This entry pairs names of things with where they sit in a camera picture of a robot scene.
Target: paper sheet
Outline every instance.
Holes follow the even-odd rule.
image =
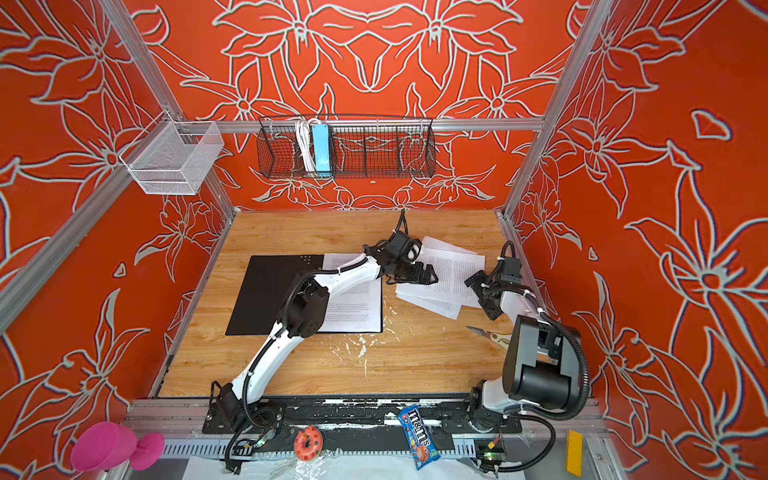
[[[480,308],[478,297],[464,280],[485,268],[485,255],[422,248],[418,260],[435,267],[438,282],[433,285],[400,283],[397,293]]]
[[[413,303],[416,306],[420,306],[423,309],[435,312],[439,315],[447,316],[449,319],[458,319],[458,313],[462,310],[462,306],[454,303],[443,302],[442,300],[435,300],[432,298],[422,298],[420,296],[403,295],[397,293],[397,297],[406,302]]]
[[[464,253],[475,253],[471,250],[467,250],[465,248],[457,247],[456,245],[451,245],[448,242],[444,242],[442,240],[438,240],[436,238],[432,237],[424,237],[422,239],[422,247],[423,248],[431,248],[433,250],[446,250],[448,252],[464,252]]]
[[[326,253],[323,269],[331,270],[354,260],[359,253]],[[376,279],[360,283],[328,302],[320,332],[382,332],[382,282]]]

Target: wooden tabletop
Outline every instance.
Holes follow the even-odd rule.
[[[161,396],[204,396],[242,372],[264,336],[225,336],[252,255],[356,253],[389,238],[398,212],[240,213],[223,245]],[[485,255],[490,271],[505,239],[489,210],[416,210],[412,237],[430,236]],[[419,308],[382,286],[383,333],[316,334],[280,367],[266,395],[467,392],[502,374],[506,351],[466,326],[511,333],[507,316],[492,322],[462,307],[457,320]]]

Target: floral wall pattern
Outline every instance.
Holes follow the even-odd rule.
[[[764,3],[616,2],[514,213],[632,478],[768,470],[766,48]]]
[[[589,1],[127,0],[194,120],[364,113],[543,115]],[[204,38],[204,41],[191,41]],[[439,135],[431,180],[267,180],[253,135],[227,135],[216,172],[235,205],[263,209],[491,208],[532,132]]]
[[[2,2],[0,85],[2,288],[160,110],[90,0]],[[0,478],[77,476],[78,436],[149,393],[225,222],[206,187],[120,196],[0,337]]]
[[[88,0],[3,2],[0,84],[1,289],[160,109]]]

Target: pink object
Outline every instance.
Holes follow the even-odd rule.
[[[133,430],[112,422],[101,422],[85,431],[72,449],[70,461],[81,472],[108,470],[131,460],[134,470],[145,470],[163,453],[165,441],[158,433],[141,440]]]

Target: blue device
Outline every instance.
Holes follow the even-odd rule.
[[[329,177],[331,171],[328,140],[328,125],[318,124],[312,126],[312,143],[315,147],[315,170],[317,170],[321,177]]]

